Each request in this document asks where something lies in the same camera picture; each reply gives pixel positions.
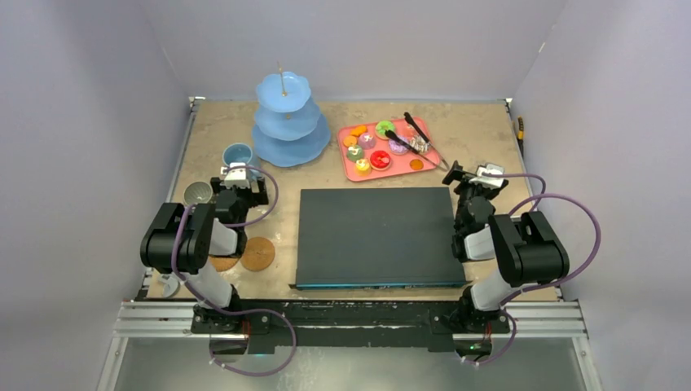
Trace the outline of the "orange flower cookie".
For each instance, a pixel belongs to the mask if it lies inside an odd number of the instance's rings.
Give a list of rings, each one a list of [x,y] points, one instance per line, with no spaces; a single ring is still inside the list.
[[[353,137],[358,138],[358,137],[360,137],[362,134],[366,134],[367,131],[368,131],[367,126],[365,126],[365,125],[358,125],[358,126],[355,126],[355,127],[350,131],[350,135],[353,136]]]

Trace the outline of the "blue ceramic mug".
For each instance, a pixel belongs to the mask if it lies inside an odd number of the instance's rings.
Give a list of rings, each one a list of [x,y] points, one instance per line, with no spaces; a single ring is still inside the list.
[[[230,167],[233,163],[261,167],[261,162],[253,149],[245,143],[233,143],[229,145],[222,154],[222,162],[225,167]]]

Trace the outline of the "right round woven coaster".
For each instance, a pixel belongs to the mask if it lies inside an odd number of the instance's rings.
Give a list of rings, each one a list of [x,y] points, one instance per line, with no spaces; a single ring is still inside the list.
[[[275,260],[273,243],[263,237],[253,237],[247,241],[240,263],[246,270],[258,272],[265,270]]]

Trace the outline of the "yellow handled screwdriver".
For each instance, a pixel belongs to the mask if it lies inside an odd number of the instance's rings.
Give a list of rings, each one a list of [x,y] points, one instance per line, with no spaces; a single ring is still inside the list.
[[[517,117],[517,140],[522,142],[525,135],[525,124],[521,116]]]

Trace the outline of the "red round cake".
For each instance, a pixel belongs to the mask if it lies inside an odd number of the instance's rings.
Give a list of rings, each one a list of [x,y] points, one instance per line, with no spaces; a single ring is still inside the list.
[[[369,163],[374,170],[387,170],[392,164],[391,155],[386,151],[376,150],[369,156]]]

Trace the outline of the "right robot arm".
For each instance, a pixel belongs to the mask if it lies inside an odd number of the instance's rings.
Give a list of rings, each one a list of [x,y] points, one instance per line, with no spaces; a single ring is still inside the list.
[[[508,185],[497,165],[470,173],[455,162],[442,180],[459,184],[451,249],[460,262],[495,259],[497,269],[466,288],[444,321],[453,332],[483,332],[500,317],[504,299],[530,285],[567,276],[570,260],[546,217],[535,209],[520,217],[498,214],[492,200]]]

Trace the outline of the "blue three-tier cake stand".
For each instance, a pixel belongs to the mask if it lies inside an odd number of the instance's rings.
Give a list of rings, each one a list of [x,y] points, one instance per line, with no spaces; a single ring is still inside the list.
[[[259,159],[286,168],[322,154],[331,131],[305,77],[280,68],[263,78],[256,95],[252,139]]]

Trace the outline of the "grey ribbed cup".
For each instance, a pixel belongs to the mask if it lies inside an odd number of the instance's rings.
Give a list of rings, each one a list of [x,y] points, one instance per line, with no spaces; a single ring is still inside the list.
[[[213,188],[207,182],[194,182],[183,192],[183,203],[188,205],[208,203],[213,198]]]

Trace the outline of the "orange disc sweet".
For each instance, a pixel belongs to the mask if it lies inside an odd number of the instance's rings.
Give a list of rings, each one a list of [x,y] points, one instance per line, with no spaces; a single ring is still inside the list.
[[[417,171],[417,170],[422,170],[425,167],[425,164],[420,159],[412,159],[409,162],[409,166],[412,170]]]

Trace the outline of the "black serving tongs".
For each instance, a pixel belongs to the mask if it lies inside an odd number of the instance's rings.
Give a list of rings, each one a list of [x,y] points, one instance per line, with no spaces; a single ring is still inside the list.
[[[385,136],[389,140],[393,140],[396,144],[405,148],[407,151],[419,156],[422,160],[428,161],[435,169],[449,169],[450,165],[446,162],[442,155],[438,154],[438,163],[434,163],[426,156],[427,152],[430,152],[431,150],[436,151],[436,148],[432,145],[430,138],[417,125],[410,113],[405,112],[403,115],[406,123],[416,132],[416,136],[411,138],[411,142],[404,141],[393,130],[386,130]]]

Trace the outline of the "aluminium frame rail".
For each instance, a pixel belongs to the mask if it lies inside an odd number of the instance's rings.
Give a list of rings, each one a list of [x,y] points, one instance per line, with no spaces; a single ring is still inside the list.
[[[599,390],[574,302],[518,302],[454,334],[451,302],[272,301],[240,332],[195,333],[189,301],[127,301],[100,390]]]

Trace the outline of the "orange round cookie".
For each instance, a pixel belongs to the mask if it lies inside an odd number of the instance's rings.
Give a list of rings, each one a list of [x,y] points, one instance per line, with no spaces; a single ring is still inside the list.
[[[359,138],[353,135],[348,135],[343,138],[342,144],[346,148],[351,148],[359,145]]]

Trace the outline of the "round woven coaster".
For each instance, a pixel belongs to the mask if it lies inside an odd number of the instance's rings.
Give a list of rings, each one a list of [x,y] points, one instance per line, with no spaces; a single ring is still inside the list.
[[[209,261],[211,262],[214,269],[218,272],[224,272],[231,269],[238,263],[239,260],[239,258],[235,257],[209,256]]]
[[[247,241],[240,263],[246,270],[258,272],[265,270],[275,260],[273,243],[263,237],[253,237]]]

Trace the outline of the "yellow small cake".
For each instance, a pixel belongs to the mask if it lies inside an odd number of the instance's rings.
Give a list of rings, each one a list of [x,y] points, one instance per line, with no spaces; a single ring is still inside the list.
[[[372,172],[372,167],[368,158],[358,159],[354,163],[354,171],[359,176],[368,176]]]

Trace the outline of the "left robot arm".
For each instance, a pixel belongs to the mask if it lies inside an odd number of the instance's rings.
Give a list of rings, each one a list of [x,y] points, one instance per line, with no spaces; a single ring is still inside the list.
[[[221,332],[232,333],[243,322],[236,288],[223,279],[209,257],[238,260],[248,243],[245,227],[251,208],[268,205],[266,179],[239,184],[211,178],[203,195],[188,206],[161,205],[140,245],[146,267],[171,275],[197,299],[197,316],[211,319]]]

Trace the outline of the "left round woven coaster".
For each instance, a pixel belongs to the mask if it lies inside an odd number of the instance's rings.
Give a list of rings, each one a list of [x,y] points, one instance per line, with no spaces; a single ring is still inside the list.
[[[231,269],[238,263],[239,260],[239,258],[235,257],[209,256],[209,261],[211,262],[214,269],[218,272],[224,272]]]

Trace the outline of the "pink serving tray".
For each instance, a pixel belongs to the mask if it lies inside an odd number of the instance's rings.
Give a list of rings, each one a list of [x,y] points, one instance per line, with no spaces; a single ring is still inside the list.
[[[337,132],[345,176],[352,182],[430,171],[444,166],[425,122],[402,118],[351,125]]]

